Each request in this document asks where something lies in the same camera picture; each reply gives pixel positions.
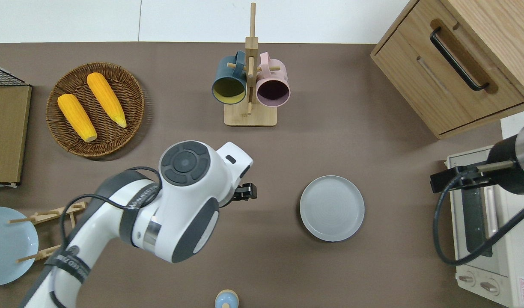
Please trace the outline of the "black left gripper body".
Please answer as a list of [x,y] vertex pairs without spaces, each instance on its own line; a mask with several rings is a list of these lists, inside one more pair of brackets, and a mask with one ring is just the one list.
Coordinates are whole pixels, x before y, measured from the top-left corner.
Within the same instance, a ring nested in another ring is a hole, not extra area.
[[257,199],[257,187],[253,183],[244,183],[238,186],[233,193],[233,201],[248,201]]

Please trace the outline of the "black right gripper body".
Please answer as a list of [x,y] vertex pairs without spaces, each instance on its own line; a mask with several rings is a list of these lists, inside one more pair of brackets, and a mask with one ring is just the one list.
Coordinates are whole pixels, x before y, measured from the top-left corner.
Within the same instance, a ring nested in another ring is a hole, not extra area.
[[446,187],[448,190],[475,188],[479,185],[475,178],[477,175],[474,166],[454,166],[450,169],[432,174],[430,185],[433,193],[442,193]]

